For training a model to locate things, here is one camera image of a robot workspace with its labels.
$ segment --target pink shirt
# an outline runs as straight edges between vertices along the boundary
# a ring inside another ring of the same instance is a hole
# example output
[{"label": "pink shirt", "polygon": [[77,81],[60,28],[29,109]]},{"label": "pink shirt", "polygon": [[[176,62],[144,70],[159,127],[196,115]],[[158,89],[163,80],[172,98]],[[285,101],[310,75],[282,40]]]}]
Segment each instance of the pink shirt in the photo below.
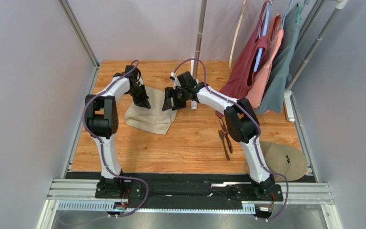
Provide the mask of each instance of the pink shirt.
[{"label": "pink shirt", "polygon": [[269,38],[268,48],[265,50],[261,59],[263,66],[256,73],[254,83],[248,94],[245,96],[253,108],[258,108],[261,105],[267,81],[272,69],[272,62],[283,38],[282,17],[278,14],[269,24],[267,36]]}]

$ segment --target tan hat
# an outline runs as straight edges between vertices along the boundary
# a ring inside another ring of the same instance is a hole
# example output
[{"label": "tan hat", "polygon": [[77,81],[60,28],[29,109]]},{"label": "tan hat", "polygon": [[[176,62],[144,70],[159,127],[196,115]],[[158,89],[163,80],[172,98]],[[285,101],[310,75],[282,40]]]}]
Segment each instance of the tan hat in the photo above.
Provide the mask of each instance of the tan hat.
[{"label": "tan hat", "polygon": [[[307,160],[303,152],[292,146],[261,142],[262,153],[268,168],[286,176],[287,180],[298,180],[307,173]],[[274,175],[276,182],[285,179]]]}]

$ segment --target gray shirt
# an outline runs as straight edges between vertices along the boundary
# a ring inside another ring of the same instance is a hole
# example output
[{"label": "gray shirt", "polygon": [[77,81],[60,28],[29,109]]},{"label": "gray shirt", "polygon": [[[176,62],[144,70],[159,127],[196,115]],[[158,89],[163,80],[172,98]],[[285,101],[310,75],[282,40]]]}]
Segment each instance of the gray shirt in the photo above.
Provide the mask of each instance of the gray shirt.
[{"label": "gray shirt", "polygon": [[285,87],[292,79],[291,74],[289,74],[290,62],[295,53],[301,27],[300,20],[296,22],[299,7],[301,5],[297,3],[286,15],[282,44],[273,60],[265,95],[261,105],[255,110],[256,114],[263,114],[267,110],[275,111],[278,114],[282,112]]}]

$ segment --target wooden tabletop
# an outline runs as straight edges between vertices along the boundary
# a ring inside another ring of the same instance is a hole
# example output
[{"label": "wooden tabletop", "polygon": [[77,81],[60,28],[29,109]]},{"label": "wooden tabletop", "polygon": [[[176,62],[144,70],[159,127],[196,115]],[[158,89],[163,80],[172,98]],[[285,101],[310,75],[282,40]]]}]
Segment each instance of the wooden tabletop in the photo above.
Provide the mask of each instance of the wooden tabletop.
[{"label": "wooden tabletop", "polygon": [[[124,71],[131,61],[103,61],[94,93],[101,91],[115,73]],[[164,91],[172,87],[170,73],[180,61],[141,61],[138,68],[148,87]],[[228,62],[205,62],[207,83],[220,90],[229,76]],[[184,64],[179,73],[190,70]],[[203,70],[199,65],[199,81]],[[116,133],[118,160],[124,172],[168,173],[243,173],[245,156],[238,143],[231,139],[234,153],[231,160],[225,158],[223,144],[218,136],[221,129],[214,110],[198,104],[197,110],[188,108],[177,112],[175,122],[166,135],[157,135],[128,126],[124,114],[132,103],[129,95],[123,95],[117,103],[119,128]],[[261,142],[275,142],[300,149],[294,124],[286,120],[284,111],[278,115],[268,112],[258,115],[261,125]],[[100,158],[92,137],[83,129],[71,167],[72,171],[101,171]]]}]

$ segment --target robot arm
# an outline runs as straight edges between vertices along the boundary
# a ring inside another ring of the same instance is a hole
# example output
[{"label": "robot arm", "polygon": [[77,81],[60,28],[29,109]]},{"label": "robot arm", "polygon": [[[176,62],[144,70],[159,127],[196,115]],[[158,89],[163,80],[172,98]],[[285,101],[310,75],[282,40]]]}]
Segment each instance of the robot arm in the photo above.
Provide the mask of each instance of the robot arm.
[{"label": "robot arm", "polygon": [[262,150],[260,148],[259,139],[256,140],[256,144],[254,145],[254,139],[258,134],[258,130],[247,116],[239,118],[238,114],[242,114],[243,112],[233,103],[229,102],[229,100],[236,101],[237,104],[244,108],[245,111],[258,123],[258,119],[256,118],[249,101],[245,98],[240,100],[230,98],[215,91],[211,87],[208,87],[208,89],[213,92],[211,93],[205,87],[204,82],[198,83],[193,79],[189,72],[185,72],[176,78],[171,77],[171,79],[175,81],[175,86],[173,88],[165,88],[163,110],[181,109],[186,107],[187,100],[194,100],[198,103],[208,105],[216,111],[224,114],[228,133],[233,140],[239,142],[242,150],[244,151],[246,161],[249,165],[250,177],[260,185],[261,193],[269,190],[275,182],[273,177],[262,168],[257,157],[257,152],[260,152],[259,156],[262,163],[267,167],[264,156],[261,153]]},{"label": "robot arm", "polygon": [[[133,68],[132,65],[127,65],[125,72]],[[146,94],[145,86],[143,85],[141,72],[135,69],[130,75],[125,78],[120,78],[123,73],[117,73],[112,78],[111,83],[102,91],[106,92],[98,97],[86,112],[86,123],[88,128],[98,136],[94,141],[100,149],[100,140],[104,145],[104,158],[107,162],[108,169],[113,173],[120,175],[121,166],[117,158],[117,149],[115,147],[115,133],[118,129],[118,113],[116,103],[123,94],[130,94],[135,105],[151,108],[149,97]],[[110,88],[110,85],[118,80],[118,82]],[[94,95],[86,96],[86,103],[93,98]],[[96,114],[95,111],[104,110],[104,114]],[[102,177],[112,179],[113,175],[105,168],[103,157],[100,154],[102,166]]]}]

